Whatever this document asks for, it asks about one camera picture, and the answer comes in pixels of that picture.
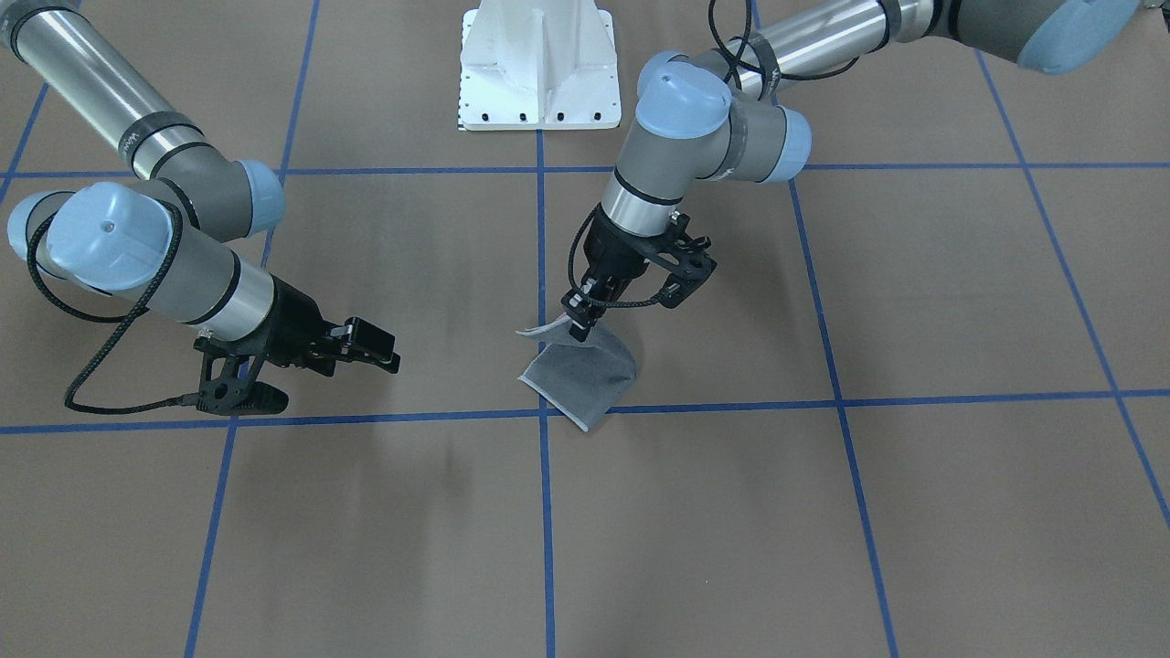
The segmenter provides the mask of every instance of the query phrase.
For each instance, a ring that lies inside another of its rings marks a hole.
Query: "white plastic bracket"
[[[593,0],[482,0],[463,15],[462,130],[621,123],[613,16]]]

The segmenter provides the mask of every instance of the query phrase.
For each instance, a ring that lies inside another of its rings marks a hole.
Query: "cloth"
[[[593,327],[584,343],[569,335],[571,325],[562,315],[544,327],[517,331],[548,343],[518,379],[589,432],[633,385],[638,363],[604,324]]]

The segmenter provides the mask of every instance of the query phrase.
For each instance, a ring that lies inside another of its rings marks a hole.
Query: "light blue cap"
[[[150,281],[171,244],[171,213],[117,183],[97,183],[57,211],[46,237],[49,258],[101,290]]]
[[[711,71],[667,62],[646,77],[634,116],[654,135],[695,139],[715,132],[728,121],[731,90]]]
[[[647,60],[646,66],[642,67],[641,73],[638,74],[638,97],[642,97],[642,90],[646,89],[646,84],[651,81],[651,76],[658,73],[660,68],[669,63],[670,60],[675,57],[686,57],[684,53],[677,50],[662,50],[658,55],[654,55]]]
[[[16,252],[16,255],[21,260],[28,260],[28,220],[32,218],[33,211],[37,204],[62,191],[39,192],[12,208],[12,214],[8,215],[8,245],[12,246],[12,251]]]
[[[284,189],[281,179],[264,163],[256,160],[239,160],[243,172],[248,174],[248,189],[252,190],[252,228],[248,235],[263,233],[284,219]]]
[[[1018,59],[1020,68],[1060,75],[1097,56],[1121,34],[1141,0],[1066,0]]]
[[[776,162],[772,173],[760,183],[792,180],[808,164],[808,155],[812,153],[812,128],[808,126],[808,119],[796,110],[780,109],[784,110],[784,118],[787,122],[784,129],[784,148],[780,149],[780,159]]]

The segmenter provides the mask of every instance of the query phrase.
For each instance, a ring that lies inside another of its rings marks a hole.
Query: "black cable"
[[[577,247],[580,245],[581,237],[585,235],[585,229],[589,228],[589,225],[592,221],[593,221],[593,213],[590,213],[590,215],[585,218],[585,224],[583,224],[581,227],[577,229],[577,235],[573,238],[573,244],[569,248],[569,286],[572,288],[573,293],[577,293],[577,296],[584,300],[586,304],[600,308],[646,308],[662,303],[662,300],[666,299],[667,296],[666,293],[663,293],[662,290],[659,290],[658,294],[654,295],[653,297],[648,300],[642,300],[640,302],[606,302],[601,300],[594,300],[593,297],[589,296],[589,294],[586,294],[585,290],[581,290],[580,285],[577,282],[577,275],[573,272],[576,268],[573,266],[577,260]]]
[[[40,246],[41,239],[44,237],[44,233],[49,229],[49,226],[53,224],[53,219],[54,217],[49,217],[48,219],[46,219],[39,227],[36,227],[36,231],[34,231],[33,235],[28,239],[28,267],[29,272],[33,275],[33,282],[37,285],[37,289],[40,289],[41,293],[46,295],[46,299],[53,302],[54,306],[64,310],[69,315],[73,315],[74,317],[80,317],[82,320],[96,318],[96,320],[89,320],[90,322],[103,322],[103,323],[118,322],[117,328],[113,329],[113,333],[110,334],[110,337],[106,338],[105,343],[103,343],[102,347],[97,350],[97,354],[94,355],[94,358],[91,358],[89,363],[85,364],[85,368],[82,369],[82,371],[77,375],[77,377],[74,378],[73,383],[69,384],[69,388],[66,389],[66,398],[64,398],[66,406],[74,411],[81,411],[84,413],[97,413],[101,416],[123,416],[128,413],[150,411],[152,409],[160,409],[164,406],[193,404],[194,398],[198,396],[198,393],[188,393],[186,396],[177,396],[173,398],[166,398],[158,402],[152,402],[150,404],[142,404],[137,406],[126,406],[126,407],[89,406],[85,404],[78,404],[74,402],[74,398],[77,396],[77,391],[81,390],[85,381],[89,379],[89,377],[94,373],[94,371],[96,371],[97,368],[102,364],[102,362],[105,361],[105,357],[110,355],[110,351],[113,350],[115,345],[118,344],[118,341],[121,341],[122,337],[126,334],[126,331],[130,329],[130,325],[133,324],[136,320],[145,315],[146,311],[149,310],[146,308],[146,304],[150,303],[151,297],[154,296],[154,293],[158,290],[158,287],[163,283],[163,280],[166,277],[166,274],[171,270],[171,265],[174,262],[174,256],[179,253],[179,240],[183,237],[183,218],[179,215],[179,213],[173,210],[171,211],[171,229],[172,229],[171,242],[170,245],[167,245],[166,254],[163,256],[161,266],[159,266],[158,272],[150,280],[150,283],[146,285],[146,289],[143,290],[142,296],[138,297],[138,301],[135,302],[135,306],[131,307],[130,311],[126,313],[126,315],[123,315],[118,318],[94,316],[80,311],[70,307],[69,304],[66,304],[56,295],[48,292],[48,287],[44,286],[43,279],[41,279],[40,273],[36,272],[36,249]]]
[[[746,14],[746,26],[744,28],[743,36],[739,39],[739,50],[738,50],[738,53],[732,53],[727,47],[727,44],[723,42],[723,39],[720,36],[718,28],[715,27],[715,2],[717,2],[717,1],[718,0],[710,0],[710,2],[707,5],[707,26],[711,30],[711,36],[715,37],[715,44],[716,44],[720,54],[723,55],[724,60],[727,60],[728,67],[730,69],[728,71],[728,75],[724,76],[723,82],[729,81],[734,76],[735,80],[736,80],[736,88],[737,89],[742,89],[743,87],[739,83],[739,71],[738,71],[738,69],[742,68],[742,69],[744,69],[744,70],[746,70],[749,73],[758,73],[760,75],[763,75],[763,73],[764,73],[763,69],[760,69],[759,67],[750,64],[750,63],[743,61],[743,54],[746,52],[746,48],[748,48],[748,40],[751,37],[751,0],[744,0],[744,11],[745,11],[745,14]],[[842,73],[852,69],[853,66],[856,64],[858,61],[860,61],[860,60],[861,60],[861,57],[854,57],[854,59],[849,60],[849,62],[847,64],[842,66],[841,68],[835,69],[835,70],[831,70],[831,71],[826,71],[826,73],[819,73],[819,74],[812,74],[812,75],[797,75],[797,74],[786,74],[784,71],[778,71],[778,76],[779,76],[780,80],[791,80],[793,82],[813,82],[813,81],[817,81],[817,80],[827,80],[830,77],[834,77],[834,76],[841,75]]]

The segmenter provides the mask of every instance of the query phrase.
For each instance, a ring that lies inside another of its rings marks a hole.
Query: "floor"
[[[1062,78],[925,40],[783,94],[813,164],[696,185],[720,270],[610,314],[642,372],[583,434],[512,331],[556,316],[625,129],[456,131],[473,6],[85,1],[278,169],[288,215],[238,251],[404,365],[268,372],[274,418],[74,414],[106,329],[0,258],[0,656],[1165,656],[1161,16]],[[601,6],[628,125],[647,57],[710,47],[706,2]],[[126,176],[34,71],[0,80],[2,217]],[[83,402],[190,390],[191,340],[147,316]]]

